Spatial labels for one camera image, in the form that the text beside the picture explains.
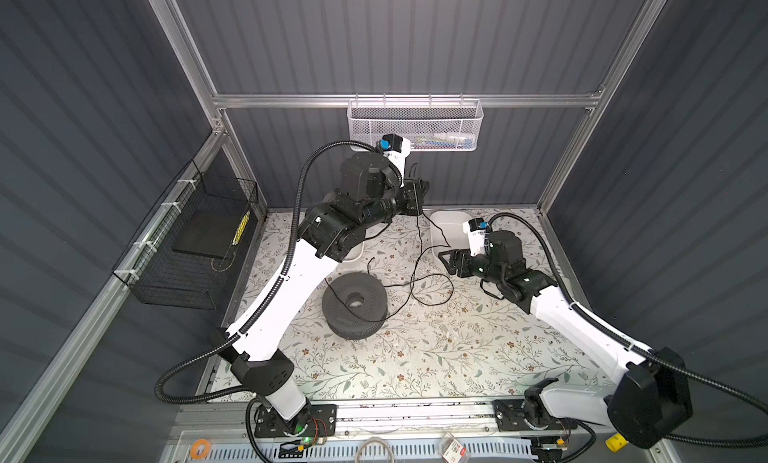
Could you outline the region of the white tray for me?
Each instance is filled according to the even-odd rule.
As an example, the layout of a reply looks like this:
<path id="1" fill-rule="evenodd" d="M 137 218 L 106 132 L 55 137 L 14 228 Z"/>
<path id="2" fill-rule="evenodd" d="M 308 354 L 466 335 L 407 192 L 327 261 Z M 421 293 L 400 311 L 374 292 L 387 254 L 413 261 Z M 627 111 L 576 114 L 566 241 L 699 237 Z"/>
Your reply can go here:
<path id="1" fill-rule="evenodd" d="M 361 210 L 355 213 L 354 225 L 344 233 L 343 242 L 340 246 L 347 250 L 343 263 L 351 263 L 358 260 L 363 253 L 364 240 L 367 236 L 367 229 L 363 225 L 364 216 Z"/>
<path id="2" fill-rule="evenodd" d="M 430 246 L 434 256 L 450 249 L 468 249 L 469 238 L 463 224 L 472 219 L 469 213 L 457 210 L 438 210 L 429 216 Z"/>

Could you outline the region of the black cable spool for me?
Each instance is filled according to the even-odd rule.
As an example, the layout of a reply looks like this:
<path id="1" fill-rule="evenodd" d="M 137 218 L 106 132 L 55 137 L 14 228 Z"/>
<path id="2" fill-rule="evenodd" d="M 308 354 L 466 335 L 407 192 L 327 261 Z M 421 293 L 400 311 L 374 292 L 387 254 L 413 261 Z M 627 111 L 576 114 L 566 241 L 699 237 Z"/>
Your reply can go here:
<path id="1" fill-rule="evenodd" d="M 389 317 L 384 285 L 362 272 L 344 274 L 328 284 L 322 312 L 333 333 L 346 340 L 374 335 Z"/>

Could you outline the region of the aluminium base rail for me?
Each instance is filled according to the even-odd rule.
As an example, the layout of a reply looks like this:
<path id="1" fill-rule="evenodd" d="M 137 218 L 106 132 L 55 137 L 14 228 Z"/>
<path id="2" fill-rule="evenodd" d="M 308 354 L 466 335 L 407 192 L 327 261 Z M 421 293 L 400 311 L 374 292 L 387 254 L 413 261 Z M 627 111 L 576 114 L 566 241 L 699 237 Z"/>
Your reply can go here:
<path id="1" fill-rule="evenodd" d="M 245 434 L 247 403 L 214 402 L 179 410 L 172 434 L 184 430 Z M 397 433 L 495 433 L 528 434 L 533 427 L 523 420 L 523 398 L 455 397 L 378 400 L 316 401 L 325 415 L 320 426 L 336 437 Z"/>

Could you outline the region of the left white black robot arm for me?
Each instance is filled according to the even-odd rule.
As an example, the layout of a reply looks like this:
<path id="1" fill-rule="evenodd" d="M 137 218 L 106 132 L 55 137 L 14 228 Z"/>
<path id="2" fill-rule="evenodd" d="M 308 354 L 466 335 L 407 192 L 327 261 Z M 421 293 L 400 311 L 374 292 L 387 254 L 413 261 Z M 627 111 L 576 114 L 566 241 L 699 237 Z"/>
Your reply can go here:
<path id="1" fill-rule="evenodd" d="M 399 214 L 419 216 L 429 189 L 427 182 L 403 175 L 412 151 L 409 139 L 389 133 L 373 145 L 357 140 L 346 144 L 354 152 L 341 165 L 339 187 L 322 203 L 303 211 L 311 166 L 323 153 L 341 144 L 325 144 L 308 157 L 299 174 L 282 266 L 246 311 L 220 332 L 212 349 L 175 365 L 158 378 L 154 387 L 158 400 L 188 405 L 250 392 L 269 404 L 288 434 L 300 434 L 307 427 L 310 403 L 296 384 L 293 362 L 279 348 L 284 333 L 315 288 L 365 240 L 370 227 L 390 222 Z M 214 355 L 229 362 L 238 385 L 196 396 L 166 392 L 171 378 Z"/>

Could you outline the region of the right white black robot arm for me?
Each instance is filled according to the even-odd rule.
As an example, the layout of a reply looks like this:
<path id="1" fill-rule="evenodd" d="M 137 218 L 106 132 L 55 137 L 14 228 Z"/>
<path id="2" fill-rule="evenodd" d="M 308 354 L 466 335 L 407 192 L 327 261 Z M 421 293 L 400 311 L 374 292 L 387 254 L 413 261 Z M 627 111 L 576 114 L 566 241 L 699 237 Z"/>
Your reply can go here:
<path id="1" fill-rule="evenodd" d="M 522 242 L 508 230 L 495 230 L 495 214 L 462 224 L 467 247 L 451 248 L 438 257 L 449 274 L 475 277 L 492 285 L 490 297 L 515 304 L 547 323 L 576 345 L 609 377 L 600 389 L 546 378 L 529 387 L 522 404 L 525 423 L 545 430 L 557 420 L 571 420 L 589 430 L 609 426 L 627 443 L 649 449 L 662 439 L 722 449 L 764 447 L 767 436 L 710 439 L 680 435 L 677 428 L 693 415 L 692 381 L 727 394 L 760 412 L 765 402 L 730 385 L 686 368 L 669 348 L 654 349 L 611 326 L 569 294 L 555 267 L 548 273 L 528 268 Z"/>

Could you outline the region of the small plastic packet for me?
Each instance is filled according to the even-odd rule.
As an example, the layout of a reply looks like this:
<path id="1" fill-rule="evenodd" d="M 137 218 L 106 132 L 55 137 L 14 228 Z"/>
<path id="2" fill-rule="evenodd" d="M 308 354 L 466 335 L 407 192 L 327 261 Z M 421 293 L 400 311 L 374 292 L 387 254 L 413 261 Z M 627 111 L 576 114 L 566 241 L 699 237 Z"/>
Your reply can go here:
<path id="1" fill-rule="evenodd" d="M 438 450 L 444 463 L 465 463 L 469 458 L 469 450 L 450 432 L 442 436 Z"/>

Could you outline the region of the left white tray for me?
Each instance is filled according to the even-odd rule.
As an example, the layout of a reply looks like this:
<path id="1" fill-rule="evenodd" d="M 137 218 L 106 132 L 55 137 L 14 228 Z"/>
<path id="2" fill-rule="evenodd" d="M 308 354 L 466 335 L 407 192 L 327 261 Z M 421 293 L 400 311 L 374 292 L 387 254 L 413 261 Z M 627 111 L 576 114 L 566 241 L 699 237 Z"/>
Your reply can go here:
<path id="1" fill-rule="evenodd" d="M 343 263 L 351 263 L 358 260 L 363 253 L 364 240 L 367 236 L 367 229 L 363 225 L 364 216 L 361 210 L 355 213 L 354 225 L 344 233 L 343 242 L 340 246 L 347 250 Z"/>

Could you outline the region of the black box in basket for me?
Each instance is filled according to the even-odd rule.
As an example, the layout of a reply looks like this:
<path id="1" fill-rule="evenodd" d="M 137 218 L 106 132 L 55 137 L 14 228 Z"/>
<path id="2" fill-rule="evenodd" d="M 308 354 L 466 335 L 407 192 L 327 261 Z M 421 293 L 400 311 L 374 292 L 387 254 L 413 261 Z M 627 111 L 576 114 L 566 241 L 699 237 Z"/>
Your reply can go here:
<path id="1" fill-rule="evenodd" d="M 236 247 L 250 220 L 242 215 L 196 211 L 180 230 L 171 248 L 174 252 L 223 259 Z"/>

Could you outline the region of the orange tape roll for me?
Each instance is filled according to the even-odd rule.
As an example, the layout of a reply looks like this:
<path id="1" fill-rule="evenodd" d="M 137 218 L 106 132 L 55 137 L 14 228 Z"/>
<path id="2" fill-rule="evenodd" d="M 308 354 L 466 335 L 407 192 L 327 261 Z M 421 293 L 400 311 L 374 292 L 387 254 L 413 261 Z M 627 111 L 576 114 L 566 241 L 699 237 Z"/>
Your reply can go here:
<path id="1" fill-rule="evenodd" d="M 207 439 L 198 439 L 189 448 L 189 458 L 192 460 L 206 459 L 212 450 L 212 443 Z"/>

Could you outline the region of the right white tray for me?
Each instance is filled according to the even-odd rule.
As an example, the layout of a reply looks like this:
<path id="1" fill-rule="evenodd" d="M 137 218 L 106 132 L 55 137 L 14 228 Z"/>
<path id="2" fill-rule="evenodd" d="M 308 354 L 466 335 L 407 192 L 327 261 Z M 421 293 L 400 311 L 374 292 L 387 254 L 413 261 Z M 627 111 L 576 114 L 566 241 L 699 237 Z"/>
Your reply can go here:
<path id="1" fill-rule="evenodd" d="M 457 210 L 438 210 L 429 216 L 430 246 L 434 256 L 450 249 L 468 249 L 469 238 L 463 224 L 472 219 L 469 213 Z"/>

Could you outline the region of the yellow glue bottle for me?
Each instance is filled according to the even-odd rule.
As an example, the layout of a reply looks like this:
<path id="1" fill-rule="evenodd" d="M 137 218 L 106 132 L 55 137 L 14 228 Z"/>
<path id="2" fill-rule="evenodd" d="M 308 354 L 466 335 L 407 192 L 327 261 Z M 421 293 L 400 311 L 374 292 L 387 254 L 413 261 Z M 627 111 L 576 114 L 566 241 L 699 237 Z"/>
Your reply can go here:
<path id="1" fill-rule="evenodd" d="M 620 450 L 625 448 L 628 444 L 629 444 L 628 440 L 620 433 L 616 433 L 605 440 L 605 446 L 612 453 L 619 452 Z"/>

